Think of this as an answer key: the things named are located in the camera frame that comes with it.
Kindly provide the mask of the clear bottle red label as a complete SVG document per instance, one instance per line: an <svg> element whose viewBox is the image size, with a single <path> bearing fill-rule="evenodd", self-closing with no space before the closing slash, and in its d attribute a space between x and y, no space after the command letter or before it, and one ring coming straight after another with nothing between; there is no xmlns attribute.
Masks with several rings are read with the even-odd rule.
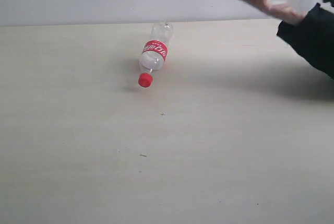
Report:
<svg viewBox="0 0 334 224"><path fill-rule="evenodd" d="M168 55L168 44L173 35L170 22L157 22L153 25L149 40L144 45L139 58L140 75L138 84L148 88L153 82L153 72L160 70Z"/></svg>

